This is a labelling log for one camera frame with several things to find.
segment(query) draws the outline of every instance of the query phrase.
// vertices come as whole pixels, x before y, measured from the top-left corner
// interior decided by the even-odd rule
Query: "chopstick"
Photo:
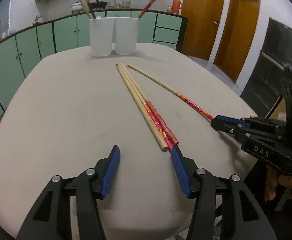
[[[169,129],[168,125],[166,124],[166,122],[164,121],[164,119],[160,116],[160,114],[157,112],[156,108],[153,106],[153,104],[150,102],[150,100],[148,99],[148,97],[146,96],[146,94],[142,91],[142,89],[140,88],[140,86],[137,84],[137,82],[133,79],[133,77],[130,75],[129,71],[126,69],[126,67],[121,64],[124,71],[126,72],[126,74],[128,75],[128,77],[130,78],[130,80],[132,81],[132,83],[135,85],[135,87],[137,88],[137,90],[139,91],[139,93],[141,94],[144,102],[143,104],[147,104],[147,108],[151,111],[151,113],[154,115],[154,117],[156,118],[156,121],[158,121],[158,123],[160,124],[161,128],[165,131],[166,135],[169,138],[169,142],[165,139],[165,141],[168,144],[168,147],[170,147],[169,143],[172,143],[173,145],[176,145],[179,143],[179,141],[177,140],[177,138],[175,137],[175,135],[173,134],[173,132]]]
[[[89,11],[87,10],[86,6],[82,2],[82,0],[79,0],[79,1],[80,1],[81,5],[82,5],[82,8],[83,8],[84,12],[87,14],[89,20],[91,20],[91,16],[90,16]]]
[[[134,101],[136,102],[136,105],[138,106],[140,112],[142,113],[146,123],[148,124],[150,130],[152,131],[154,137],[156,138],[160,148],[165,151],[168,148],[167,143],[165,142],[163,136],[157,129],[156,125],[154,124],[153,120],[149,116],[147,110],[145,109],[144,105],[142,104],[142,101],[140,99],[141,96],[139,96],[136,92],[136,90],[133,88],[132,83],[129,81],[128,76],[126,75],[125,71],[123,70],[122,66],[116,64],[116,67],[121,75],[122,80],[124,81],[125,85],[127,86],[131,96],[133,97]]]
[[[143,74],[144,76],[150,78],[151,80],[155,81],[157,84],[161,85],[162,87],[166,88],[171,93],[173,93],[176,96],[178,96],[181,100],[183,100],[185,103],[187,103],[188,105],[190,105],[193,109],[196,110],[196,112],[200,113],[201,115],[203,115],[204,117],[206,117],[208,120],[211,121],[211,120],[214,119],[209,113],[207,113],[206,111],[204,111],[202,108],[200,108],[194,102],[190,101],[187,97],[183,96],[181,93],[177,92],[176,90],[174,90],[170,86],[166,85],[165,83],[161,82],[160,80],[156,79],[155,77],[147,74],[146,72],[142,71],[141,69],[139,69],[139,68],[137,68],[137,67],[135,67],[133,65],[128,64],[128,66],[130,68],[132,68],[133,70],[136,70],[140,74]]]
[[[89,8],[91,14],[92,14],[92,17],[93,17],[94,19],[96,19],[95,13],[94,13],[94,11],[92,10],[92,8],[91,8],[91,6],[90,6],[90,1],[89,1],[89,0],[86,0],[86,3],[87,3],[87,5],[88,5],[88,8]]]
[[[145,8],[140,12],[140,14],[138,15],[138,19],[140,19],[144,13],[149,9],[150,6],[152,6],[152,4],[155,2],[156,0],[150,0],[149,3],[145,6]]]

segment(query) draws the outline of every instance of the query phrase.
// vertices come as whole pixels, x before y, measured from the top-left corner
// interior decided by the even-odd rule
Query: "white cup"
[[[89,20],[90,47],[93,57],[108,56],[113,46],[114,17]]]
[[[139,28],[138,18],[116,18],[115,52],[119,55],[135,53]]]

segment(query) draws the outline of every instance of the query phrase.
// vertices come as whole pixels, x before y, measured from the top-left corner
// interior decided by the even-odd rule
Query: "orange thermos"
[[[180,7],[181,7],[181,1],[180,0],[173,0],[172,13],[179,14]]]

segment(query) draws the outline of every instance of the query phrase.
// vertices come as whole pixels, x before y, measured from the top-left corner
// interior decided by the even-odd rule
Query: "kitchen counter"
[[[138,9],[138,8],[112,8],[112,9],[101,9],[101,10],[95,10],[94,12],[103,12],[103,11],[118,11],[118,10],[122,10],[122,11],[141,11],[142,9]],[[176,17],[181,17],[181,18],[187,18],[185,16],[181,16],[181,15],[178,15],[178,14],[175,14],[175,13],[168,13],[168,12],[164,12],[164,11],[159,11],[159,10],[147,10],[148,12],[155,12],[155,13],[162,13],[162,14],[167,14],[167,15],[173,15],[173,16],[176,16]],[[39,26],[39,25],[43,25],[43,24],[47,24],[47,23],[51,23],[51,22],[55,22],[55,21],[58,21],[58,20],[62,20],[62,19],[65,19],[65,18],[68,18],[68,17],[72,17],[72,16],[76,16],[76,15],[81,15],[81,14],[85,14],[85,13],[75,13],[75,14],[70,14],[70,15],[66,15],[66,16],[63,16],[63,17],[60,17],[60,18],[57,18],[57,19],[54,19],[54,20],[50,20],[50,21],[46,21],[46,22],[42,22],[42,23],[37,23],[35,25],[32,25],[32,26],[29,26],[27,28],[24,28],[24,29],[21,29],[11,35],[8,35],[7,37],[3,38],[2,40],[0,40],[0,43],[2,43],[3,41],[13,37],[14,35],[17,35],[18,33],[21,33],[21,32],[24,32],[26,30],[29,30],[31,28],[34,28],[36,26]]]
[[[212,116],[255,115],[218,78],[167,46],[138,43],[133,55],[101,58],[81,47],[44,58],[0,123],[0,226],[13,237],[54,175],[78,176],[107,157],[113,145],[120,148],[121,162],[110,195],[97,201],[107,239],[162,240],[189,227],[195,200],[182,194],[170,153],[161,151],[116,63],[146,71]],[[234,138],[128,70],[180,141],[185,157],[215,176],[246,176],[256,159],[241,151]]]

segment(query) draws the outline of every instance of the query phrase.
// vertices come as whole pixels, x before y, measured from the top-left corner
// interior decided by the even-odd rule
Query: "human hand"
[[[292,176],[278,175],[270,166],[267,166],[267,176],[265,185],[265,201],[273,200],[276,196],[276,187],[282,185],[284,187],[292,187]]]

